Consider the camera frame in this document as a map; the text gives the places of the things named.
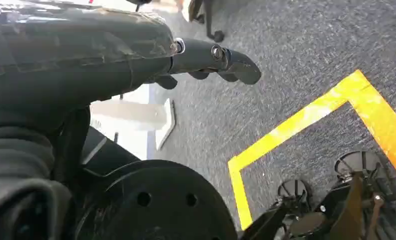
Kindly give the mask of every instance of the yellow floor marking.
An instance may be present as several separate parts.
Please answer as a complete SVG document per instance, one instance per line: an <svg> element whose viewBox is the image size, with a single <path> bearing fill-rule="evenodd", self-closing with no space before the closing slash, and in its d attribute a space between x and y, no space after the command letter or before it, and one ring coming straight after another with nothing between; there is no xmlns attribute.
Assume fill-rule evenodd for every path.
<svg viewBox="0 0 396 240"><path fill-rule="evenodd" d="M346 102L354 107L396 169L396 113L357 70L228 162L243 230L252 223L252 216L240 171Z"/></svg>

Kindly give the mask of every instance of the chair leg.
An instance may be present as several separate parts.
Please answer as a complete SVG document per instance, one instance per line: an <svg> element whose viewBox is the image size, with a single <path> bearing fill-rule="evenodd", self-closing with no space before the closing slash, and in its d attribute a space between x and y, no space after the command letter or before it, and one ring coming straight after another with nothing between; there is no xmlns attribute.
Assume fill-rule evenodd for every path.
<svg viewBox="0 0 396 240"><path fill-rule="evenodd" d="M204 0L203 4L205 9L205 26L207 28L207 37L214 40L216 43L220 43L224 40L224 33L218 30L215 31L213 35L211 32L213 0Z"/></svg>

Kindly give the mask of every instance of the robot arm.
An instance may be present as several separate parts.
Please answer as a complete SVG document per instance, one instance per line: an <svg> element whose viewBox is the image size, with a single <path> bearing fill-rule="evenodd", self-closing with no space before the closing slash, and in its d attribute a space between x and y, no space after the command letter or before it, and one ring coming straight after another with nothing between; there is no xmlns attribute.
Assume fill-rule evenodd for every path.
<svg viewBox="0 0 396 240"><path fill-rule="evenodd" d="M64 238L71 195L49 180L50 135L60 135L68 115L141 84L172 88L177 73L246 84L261 76L241 53L174 40L154 15L0 1L0 239Z"/></svg>

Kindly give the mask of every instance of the floor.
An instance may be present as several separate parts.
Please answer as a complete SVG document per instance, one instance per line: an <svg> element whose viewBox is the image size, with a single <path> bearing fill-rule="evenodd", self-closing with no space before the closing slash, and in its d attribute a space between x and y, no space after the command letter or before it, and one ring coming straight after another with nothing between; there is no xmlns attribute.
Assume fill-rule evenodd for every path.
<svg viewBox="0 0 396 240"><path fill-rule="evenodd" d="M149 158L182 163L221 193L239 227L227 162L360 69L396 112L396 0L220 0L214 29L263 72L254 86L211 75L176 76L174 90L151 85L151 102L174 101L176 126ZM164 15L176 37L206 40L204 26ZM277 186L301 178L319 201L335 180L333 163L351 150L385 155L346 103L241 171L253 218ZM396 185L396 172L390 167Z"/></svg>

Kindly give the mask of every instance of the metal bolt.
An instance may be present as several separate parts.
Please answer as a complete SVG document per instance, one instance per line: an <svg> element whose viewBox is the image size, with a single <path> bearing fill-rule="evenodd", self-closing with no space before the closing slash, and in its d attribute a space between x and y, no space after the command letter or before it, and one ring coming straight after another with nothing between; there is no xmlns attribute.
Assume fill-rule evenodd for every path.
<svg viewBox="0 0 396 240"><path fill-rule="evenodd" d="M212 47L211 54L216 61L222 60L224 56L223 50L218 45Z"/></svg>

